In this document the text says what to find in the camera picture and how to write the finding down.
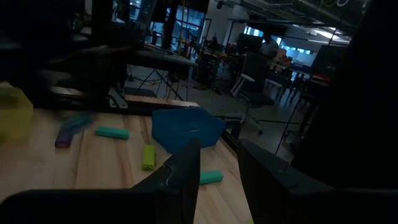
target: concrete floor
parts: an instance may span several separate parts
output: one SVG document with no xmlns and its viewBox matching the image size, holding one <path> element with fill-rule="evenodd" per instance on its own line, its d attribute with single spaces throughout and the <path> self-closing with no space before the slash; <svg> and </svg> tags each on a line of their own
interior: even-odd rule
<svg viewBox="0 0 398 224">
<path fill-rule="evenodd" d="M 129 69 L 129 73 L 134 76 L 138 77 L 141 80 L 147 78 L 147 76 L 151 73 L 151 68 L 144 68 L 144 67 L 133 67 L 131 66 Z M 228 78 L 227 75 L 222 73 L 218 76 L 218 78 Z M 158 80 L 159 76 L 156 73 L 153 73 L 148 80 Z M 126 82 L 126 87 L 134 87 L 137 88 L 141 85 L 141 81 L 134 80 L 133 82 Z M 188 90 L 188 101 L 196 102 L 201 107 L 209 111 L 211 114 L 215 116 L 222 116 L 227 113 L 237 113 L 237 112 L 244 112 L 244 105 L 239 102 L 237 99 L 234 99 L 230 94 L 223 93 L 222 95 L 217 95 L 214 91 L 211 90 L 196 90 L 190 88 L 191 86 L 197 86 L 198 83 L 194 80 L 189 79 L 188 83 L 180 82 L 178 85 L 178 93 L 179 95 L 185 100 Z M 169 88 L 167 88 L 165 82 L 155 81 L 155 82 L 145 82 L 141 88 L 152 90 L 157 93 L 158 98 L 167 98 L 169 95 Z M 177 89 L 177 83 L 174 84 L 174 89 Z M 264 93 L 270 96 L 271 98 L 275 98 L 276 89 L 264 89 Z M 298 97 L 294 99 L 292 103 L 289 103 L 288 98 L 288 91 L 282 97 L 281 100 L 275 101 L 273 106 L 264 106 L 259 109 L 250 110 L 250 115 L 254 116 L 257 119 L 264 119 L 264 120 L 272 120 L 272 121 L 281 121 L 287 122 L 292 115 L 294 110 L 294 106 L 298 101 Z M 170 99 L 175 99 L 174 93 L 171 92 Z M 303 115 L 305 112 L 305 105 L 300 105 L 296 112 L 293 115 L 291 122 L 293 123 L 301 123 L 303 119 Z M 275 123 L 275 122 L 260 122 L 260 125 L 263 128 L 263 134 L 258 136 L 257 129 L 251 123 L 246 122 L 242 129 L 239 138 L 248 139 L 260 147 L 275 153 L 284 132 L 285 123 Z M 288 129 L 298 130 L 298 124 L 290 124 Z M 278 156 L 285 159 L 286 161 L 291 161 L 293 155 L 287 150 L 287 143 L 283 141 L 281 147 L 278 151 Z"/>
</svg>

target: blue bin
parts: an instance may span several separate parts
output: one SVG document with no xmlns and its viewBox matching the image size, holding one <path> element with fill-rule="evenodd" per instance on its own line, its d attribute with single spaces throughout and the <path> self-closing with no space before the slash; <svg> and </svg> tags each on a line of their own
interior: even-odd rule
<svg viewBox="0 0 398 224">
<path fill-rule="evenodd" d="M 172 154 L 194 138 L 200 140 L 201 147 L 214 146 L 224 129 L 222 120 L 201 108 L 152 112 L 152 137 Z"/>
</svg>

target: yellow container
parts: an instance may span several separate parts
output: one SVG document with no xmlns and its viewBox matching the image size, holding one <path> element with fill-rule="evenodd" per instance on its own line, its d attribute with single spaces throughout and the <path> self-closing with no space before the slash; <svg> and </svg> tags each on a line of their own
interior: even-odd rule
<svg viewBox="0 0 398 224">
<path fill-rule="evenodd" d="M 30 134 L 33 104 L 22 90 L 0 83 L 0 142 L 15 141 Z"/>
</svg>

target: wooden table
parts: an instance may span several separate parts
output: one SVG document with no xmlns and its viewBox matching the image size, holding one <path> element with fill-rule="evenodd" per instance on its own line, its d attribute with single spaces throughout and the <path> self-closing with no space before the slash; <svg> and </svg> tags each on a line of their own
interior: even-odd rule
<svg viewBox="0 0 398 224">
<path fill-rule="evenodd" d="M 128 100 L 189 106 L 196 103 L 128 96 Z M 171 155 L 151 136 L 151 117 L 99 113 L 76 134 L 69 149 L 55 149 L 59 120 L 34 110 L 32 134 L 25 141 L 0 144 L 0 201 L 28 189 L 128 189 L 152 172 L 141 170 L 145 144 L 153 144 L 160 167 Z M 94 135 L 104 125 L 130 130 L 130 139 Z M 220 183 L 199 188 L 195 223 L 247 223 L 251 218 L 234 153 L 222 140 L 201 150 L 201 170 L 219 169 Z"/>
</svg>

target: chair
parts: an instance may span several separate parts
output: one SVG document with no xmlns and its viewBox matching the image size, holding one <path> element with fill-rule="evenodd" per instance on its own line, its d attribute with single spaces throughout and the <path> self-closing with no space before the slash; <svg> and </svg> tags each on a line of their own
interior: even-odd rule
<svg viewBox="0 0 398 224">
<path fill-rule="evenodd" d="M 246 107 L 244 113 L 235 113 L 233 116 L 241 118 L 242 124 L 245 121 L 252 121 L 259 130 L 258 135 L 262 134 L 262 128 L 259 125 L 258 119 L 249 114 L 249 109 L 256 109 L 274 104 L 274 100 L 262 92 L 267 69 L 267 59 L 265 57 L 248 53 L 243 67 L 243 73 L 231 90 L 232 96 L 240 99 Z"/>
</svg>

